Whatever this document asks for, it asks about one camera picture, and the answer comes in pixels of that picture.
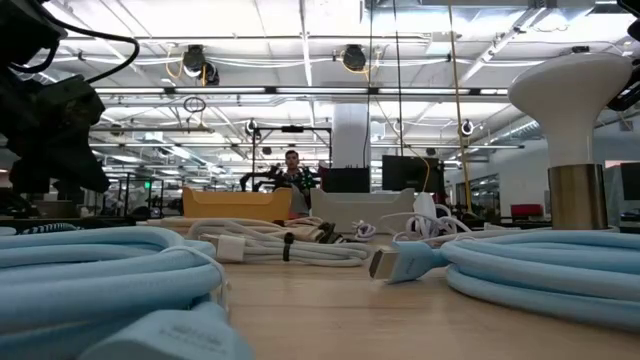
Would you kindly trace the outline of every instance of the white column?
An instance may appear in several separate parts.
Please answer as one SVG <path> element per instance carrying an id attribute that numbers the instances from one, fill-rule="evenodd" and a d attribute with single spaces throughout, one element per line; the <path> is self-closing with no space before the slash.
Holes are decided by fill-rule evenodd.
<path id="1" fill-rule="evenodd" d="M 333 167 L 362 168 L 371 163 L 367 104 L 335 104 L 333 110 Z"/>

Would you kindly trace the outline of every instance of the white lamp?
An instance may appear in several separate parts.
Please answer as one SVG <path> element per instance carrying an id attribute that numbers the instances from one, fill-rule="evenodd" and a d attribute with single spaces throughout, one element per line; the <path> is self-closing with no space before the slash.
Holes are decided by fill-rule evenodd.
<path id="1" fill-rule="evenodd" d="M 535 119 L 547 138 L 554 229 L 606 226 L 602 167 L 593 159 L 593 127 L 632 70 L 630 59 L 621 56 L 572 54 L 525 71 L 509 89 L 511 103 Z"/>

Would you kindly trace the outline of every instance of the wooden table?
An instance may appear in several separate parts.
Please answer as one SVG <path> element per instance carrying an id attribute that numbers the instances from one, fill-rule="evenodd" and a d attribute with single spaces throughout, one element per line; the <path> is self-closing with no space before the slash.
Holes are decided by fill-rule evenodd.
<path id="1" fill-rule="evenodd" d="M 367 269 L 225 265 L 231 322 L 259 360 L 640 359 L 640 336 L 482 302 L 443 271 L 384 285 Z"/>

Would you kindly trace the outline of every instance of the cable tie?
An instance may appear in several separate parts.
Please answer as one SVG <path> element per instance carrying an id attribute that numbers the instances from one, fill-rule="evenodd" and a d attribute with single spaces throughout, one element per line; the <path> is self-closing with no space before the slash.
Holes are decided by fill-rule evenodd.
<path id="1" fill-rule="evenodd" d="M 295 240 L 295 236 L 292 233 L 284 234 L 284 249 L 282 249 L 282 261 L 289 262 L 289 251 L 291 251 L 291 244 Z"/>

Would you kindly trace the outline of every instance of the desk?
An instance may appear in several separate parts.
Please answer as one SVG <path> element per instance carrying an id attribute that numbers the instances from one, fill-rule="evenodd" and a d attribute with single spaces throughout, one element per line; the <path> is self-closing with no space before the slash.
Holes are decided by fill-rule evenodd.
<path id="1" fill-rule="evenodd" d="M 640 336 L 485 303 L 443 271 L 385 286 L 367 269 L 225 265 L 231 323 L 260 360 L 640 359 Z"/>

